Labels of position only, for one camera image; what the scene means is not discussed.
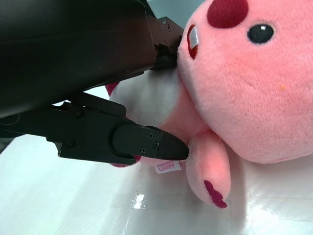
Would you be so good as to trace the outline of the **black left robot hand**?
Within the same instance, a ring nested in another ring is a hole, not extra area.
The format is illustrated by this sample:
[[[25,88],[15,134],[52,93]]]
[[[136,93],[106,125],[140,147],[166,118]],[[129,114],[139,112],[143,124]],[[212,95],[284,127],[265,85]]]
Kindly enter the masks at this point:
[[[183,28],[144,0],[3,0],[0,136],[46,138],[62,158],[185,160],[186,144],[86,90],[174,68]]]

